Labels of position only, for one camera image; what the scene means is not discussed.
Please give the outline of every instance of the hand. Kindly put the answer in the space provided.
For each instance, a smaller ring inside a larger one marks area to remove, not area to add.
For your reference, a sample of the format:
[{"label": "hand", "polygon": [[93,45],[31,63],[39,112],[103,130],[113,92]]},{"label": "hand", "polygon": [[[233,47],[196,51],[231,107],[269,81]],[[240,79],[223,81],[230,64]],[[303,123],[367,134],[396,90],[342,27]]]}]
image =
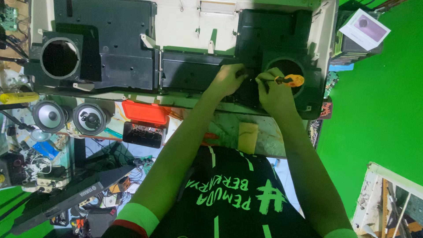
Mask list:
[{"label": "hand", "polygon": [[222,65],[206,92],[216,96],[219,100],[233,94],[244,79],[248,77],[248,75],[241,75],[238,78],[235,76],[238,71],[244,68],[243,64]]},{"label": "hand", "polygon": [[[257,78],[255,78],[258,84],[260,103],[267,113],[274,118],[279,115],[287,116],[292,113],[297,113],[291,88],[284,84],[277,84],[274,81],[277,76],[284,77],[283,73],[278,68],[272,68],[267,72],[259,74]],[[266,92],[265,83],[269,85],[269,92]]]}]

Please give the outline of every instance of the speaker dust cap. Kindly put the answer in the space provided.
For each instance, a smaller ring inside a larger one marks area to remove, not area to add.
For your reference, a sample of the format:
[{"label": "speaker dust cap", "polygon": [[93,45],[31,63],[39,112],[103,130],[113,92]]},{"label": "speaker dust cap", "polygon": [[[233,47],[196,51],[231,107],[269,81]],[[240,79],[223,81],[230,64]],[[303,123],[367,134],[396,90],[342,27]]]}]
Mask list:
[{"label": "speaker dust cap", "polygon": [[74,109],[74,124],[83,135],[95,136],[106,129],[108,117],[93,103],[82,103]]},{"label": "speaker dust cap", "polygon": [[32,115],[35,124],[44,132],[55,133],[65,127],[68,120],[67,114],[54,101],[43,100],[38,102],[33,109]]}]

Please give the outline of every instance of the purple product image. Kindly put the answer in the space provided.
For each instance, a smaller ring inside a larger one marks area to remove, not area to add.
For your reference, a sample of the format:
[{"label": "purple product image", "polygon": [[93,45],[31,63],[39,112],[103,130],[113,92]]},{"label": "purple product image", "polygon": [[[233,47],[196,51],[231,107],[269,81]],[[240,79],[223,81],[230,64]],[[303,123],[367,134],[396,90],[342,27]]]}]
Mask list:
[{"label": "purple product image", "polygon": [[382,39],[382,37],[386,34],[385,29],[370,20],[365,15],[361,15],[360,18],[354,23],[354,26],[377,42],[380,41],[380,39]]}]

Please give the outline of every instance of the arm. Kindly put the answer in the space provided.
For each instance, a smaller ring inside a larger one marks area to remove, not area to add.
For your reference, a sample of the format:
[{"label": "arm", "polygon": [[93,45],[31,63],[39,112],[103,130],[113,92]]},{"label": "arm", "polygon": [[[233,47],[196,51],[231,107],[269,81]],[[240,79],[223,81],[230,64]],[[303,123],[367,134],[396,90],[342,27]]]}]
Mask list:
[{"label": "arm", "polygon": [[179,186],[194,160],[219,102],[233,94],[247,75],[236,78],[243,64],[224,65],[209,88],[160,152],[131,202],[148,208],[161,220],[172,207]]},{"label": "arm", "polygon": [[291,88],[268,82],[269,92],[260,79],[282,76],[278,68],[261,73],[257,78],[260,102],[275,119],[283,136],[292,181],[305,219],[321,235],[352,229],[345,208],[295,109]]}]

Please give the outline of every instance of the forearm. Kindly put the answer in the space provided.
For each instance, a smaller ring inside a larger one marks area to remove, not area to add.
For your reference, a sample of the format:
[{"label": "forearm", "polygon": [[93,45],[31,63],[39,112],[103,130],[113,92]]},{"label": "forearm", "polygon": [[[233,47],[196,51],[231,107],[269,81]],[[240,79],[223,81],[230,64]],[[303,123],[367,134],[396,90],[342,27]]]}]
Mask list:
[{"label": "forearm", "polygon": [[131,202],[140,203],[159,220],[172,207],[179,186],[194,160],[220,98],[205,91],[160,152]]},{"label": "forearm", "polygon": [[285,143],[285,151],[295,192],[305,218],[321,235],[351,229],[342,200],[295,111],[275,118]]}]

